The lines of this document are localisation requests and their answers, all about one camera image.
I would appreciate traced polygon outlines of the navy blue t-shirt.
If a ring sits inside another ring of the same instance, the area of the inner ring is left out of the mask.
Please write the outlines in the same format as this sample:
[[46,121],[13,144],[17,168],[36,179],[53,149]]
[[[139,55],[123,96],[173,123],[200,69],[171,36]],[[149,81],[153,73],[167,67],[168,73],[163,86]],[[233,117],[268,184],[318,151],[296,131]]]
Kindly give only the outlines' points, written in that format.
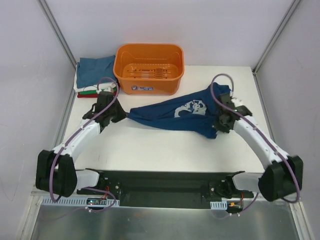
[[191,131],[208,139],[217,137],[218,109],[211,88],[160,103],[132,108],[128,118],[145,126],[171,131]]

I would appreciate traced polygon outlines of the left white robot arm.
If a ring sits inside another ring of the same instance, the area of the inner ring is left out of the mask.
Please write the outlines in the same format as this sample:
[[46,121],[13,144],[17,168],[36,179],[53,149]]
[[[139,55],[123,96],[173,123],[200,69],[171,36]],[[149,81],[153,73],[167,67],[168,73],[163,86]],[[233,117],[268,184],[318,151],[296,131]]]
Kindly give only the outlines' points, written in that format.
[[35,187],[51,196],[69,197],[76,190],[89,188],[99,195],[106,183],[95,169],[77,170],[75,162],[85,147],[109,125],[127,117],[117,95],[102,91],[85,113],[73,134],[52,150],[42,150],[37,157]]

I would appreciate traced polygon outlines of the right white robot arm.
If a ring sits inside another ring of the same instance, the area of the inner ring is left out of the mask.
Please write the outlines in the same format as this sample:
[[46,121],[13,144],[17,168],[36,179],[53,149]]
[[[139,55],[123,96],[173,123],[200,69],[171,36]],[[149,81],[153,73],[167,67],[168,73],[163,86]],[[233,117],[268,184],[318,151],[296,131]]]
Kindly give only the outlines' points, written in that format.
[[295,155],[290,156],[266,136],[252,112],[229,93],[213,97],[218,110],[215,127],[218,131],[237,133],[252,149],[261,162],[263,173],[235,172],[227,177],[225,192],[237,197],[242,191],[262,194],[269,202],[278,199],[289,201],[287,196],[300,198],[304,164]]

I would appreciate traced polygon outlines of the folded green t-shirt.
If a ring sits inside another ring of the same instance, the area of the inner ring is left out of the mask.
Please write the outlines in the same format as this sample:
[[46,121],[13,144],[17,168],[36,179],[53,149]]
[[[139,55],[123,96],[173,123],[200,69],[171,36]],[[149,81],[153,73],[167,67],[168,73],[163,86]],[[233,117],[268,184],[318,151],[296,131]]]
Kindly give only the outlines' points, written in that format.
[[[114,93],[114,92],[117,91],[117,88],[109,86],[109,87],[101,89],[100,91],[113,92]],[[94,95],[94,94],[97,94],[97,93],[98,93],[98,90],[85,90],[85,91],[79,92],[78,94],[79,95]]]

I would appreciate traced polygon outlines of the folded red t-shirt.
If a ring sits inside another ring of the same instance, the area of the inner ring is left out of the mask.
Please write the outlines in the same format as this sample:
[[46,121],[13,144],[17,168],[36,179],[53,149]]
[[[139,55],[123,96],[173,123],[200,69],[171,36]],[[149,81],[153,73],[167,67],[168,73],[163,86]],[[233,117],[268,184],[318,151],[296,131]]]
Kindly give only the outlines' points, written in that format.
[[78,98],[97,98],[98,97],[98,93],[100,93],[100,92],[104,92],[104,91],[101,91],[101,90],[98,90],[98,92],[97,92],[97,94],[91,94],[91,95],[89,95],[89,94],[86,94],[86,95],[79,95],[78,93],[77,93],[77,97]]

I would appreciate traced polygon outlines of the folded light blue t-shirt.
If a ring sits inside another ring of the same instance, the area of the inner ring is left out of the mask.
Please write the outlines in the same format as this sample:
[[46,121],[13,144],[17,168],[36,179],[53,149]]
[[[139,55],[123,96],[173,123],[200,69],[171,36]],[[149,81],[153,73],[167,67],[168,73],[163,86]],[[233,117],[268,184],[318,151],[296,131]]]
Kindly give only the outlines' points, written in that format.
[[115,58],[115,55],[102,58],[81,57],[76,66],[76,87],[82,89],[97,85],[104,77],[116,80],[113,71]]

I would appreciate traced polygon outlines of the orange plastic basket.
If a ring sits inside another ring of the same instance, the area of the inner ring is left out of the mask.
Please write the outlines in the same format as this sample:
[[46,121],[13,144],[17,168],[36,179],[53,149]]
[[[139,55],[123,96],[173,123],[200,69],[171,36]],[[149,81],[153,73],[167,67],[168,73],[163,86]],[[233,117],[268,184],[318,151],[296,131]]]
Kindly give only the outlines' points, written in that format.
[[118,48],[113,66],[128,95],[173,95],[184,71],[183,49],[168,43],[124,44]]

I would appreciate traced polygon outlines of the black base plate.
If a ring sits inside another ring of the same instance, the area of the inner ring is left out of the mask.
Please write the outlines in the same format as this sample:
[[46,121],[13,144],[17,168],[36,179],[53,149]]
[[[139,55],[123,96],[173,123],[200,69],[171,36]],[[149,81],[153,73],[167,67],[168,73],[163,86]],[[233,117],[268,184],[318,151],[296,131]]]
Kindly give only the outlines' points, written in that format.
[[254,193],[237,190],[230,172],[163,172],[100,170],[96,186],[79,195],[108,190],[122,207],[209,209],[223,199],[251,199]]

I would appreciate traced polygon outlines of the left aluminium frame post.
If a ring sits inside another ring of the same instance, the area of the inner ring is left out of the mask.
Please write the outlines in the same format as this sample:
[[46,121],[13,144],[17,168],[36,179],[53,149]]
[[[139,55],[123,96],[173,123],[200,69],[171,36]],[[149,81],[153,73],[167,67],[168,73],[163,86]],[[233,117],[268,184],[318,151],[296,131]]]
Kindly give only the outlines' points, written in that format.
[[74,55],[73,55],[73,53],[72,53],[67,41],[65,39],[65,36],[64,36],[64,34],[63,34],[63,32],[62,32],[62,30],[61,30],[61,28],[60,28],[60,26],[59,26],[59,24],[58,24],[58,22],[57,22],[57,20],[56,20],[56,18],[54,16],[54,14],[53,14],[49,4],[47,3],[46,0],[37,0],[37,2],[39,4],[41,10],[43,11],[47,21],[49,22],[49,24],[50,24],[50,26],[51,26],[56,38],[58,39],[58,41],[59,41],[64,53],[66,54],[69,62],[71,63],[72,67],[74,69],[76,69],[77,61],[76,61],[76,59],[75,59],[75,57],[74,57]]

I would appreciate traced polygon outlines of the aluminium frame post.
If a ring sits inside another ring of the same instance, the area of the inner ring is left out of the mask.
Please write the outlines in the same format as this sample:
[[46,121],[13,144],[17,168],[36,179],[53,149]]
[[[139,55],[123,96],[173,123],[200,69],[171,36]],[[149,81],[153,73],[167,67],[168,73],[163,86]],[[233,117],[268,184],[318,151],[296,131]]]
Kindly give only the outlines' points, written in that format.
[[58,22],[57,22],[57,20],[56,20],[56,18],[54,16],[54,14],[53,14],[49,4],[47,3],[46,0],[37,0],[37,2],[39,4],[41,10],[43,11],[47,21],[49,22],[49,24],[50,24],[50,26],[51,26],[56,38],[58,39],[58,41],[59,41],[64,53],[66,54],[69,62],[71,63],[72,67],[74,69],[76,69],[77,61],[76,61],[76,59],[75,59],[75,57],[74,57],[74,55],[73,55],[73,53],[72,53],[67,41],[65,39],[65,36],[64,36],[64,34],[63,34],[63,32],[62,32],[62,30],[61,30],[61,28],[60,28],[60,26],[59,26],[59,24],[58,24]]
[[293,0],[288,9],[286,10],[284,16],[282,17],[281,21],[279,22],[278,26],[276,27],[272,37],[268,41],[265,49],[263,50],[261,56],[259,57],[256,65],[252,69],[253,76],[256,76],[260,68],[262,67],[263,63],[267,59],[267,56],[270,54],[273,47],[276,45],[278,39],[280,38],[281,34],[285,30],[286,26],[288,25],[289,21],[295,14],[296,10],[298,9],[299,5],[302,3],[302,0]]

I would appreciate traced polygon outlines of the right aluminium frame post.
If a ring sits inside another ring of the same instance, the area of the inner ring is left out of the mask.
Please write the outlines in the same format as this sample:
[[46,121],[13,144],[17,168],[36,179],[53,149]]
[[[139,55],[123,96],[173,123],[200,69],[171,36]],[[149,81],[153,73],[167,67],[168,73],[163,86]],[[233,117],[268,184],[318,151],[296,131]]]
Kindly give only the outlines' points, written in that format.
[[252,69],[253,76],[256,76],[260,68],[262,67],[263,63],[267,59],[267,56],[270,54],[273,47],[276,45],[278,39],[280,38],[281,34],[285,30],[286,26],[288,25],[289,21],[295,14],[296,10],[298,9],[299,5],[302,3],[302,0],[293,0],[288,9],[286,10],[284,16],[282,17],[281,21],[279,22],[278,26],[276,27],[272,37],[268,41],[265,49],[263,50],[261,56],[259,57],[256,65]]

